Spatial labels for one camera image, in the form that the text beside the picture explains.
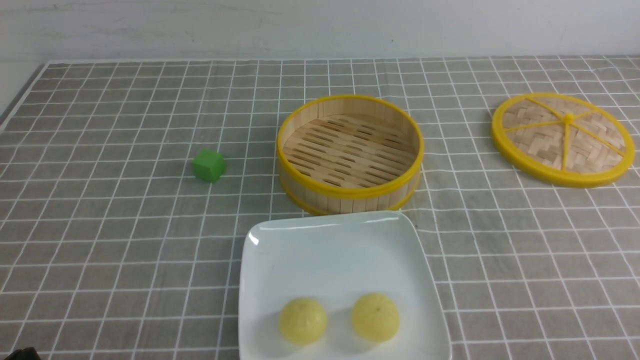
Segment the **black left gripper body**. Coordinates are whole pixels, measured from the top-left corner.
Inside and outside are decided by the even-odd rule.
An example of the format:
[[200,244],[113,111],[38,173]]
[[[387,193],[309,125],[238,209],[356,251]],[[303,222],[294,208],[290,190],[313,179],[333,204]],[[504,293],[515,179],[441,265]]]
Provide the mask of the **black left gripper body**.
[[25,347],[12,351],[4,360],[41,360],[41,356],[34,347]]

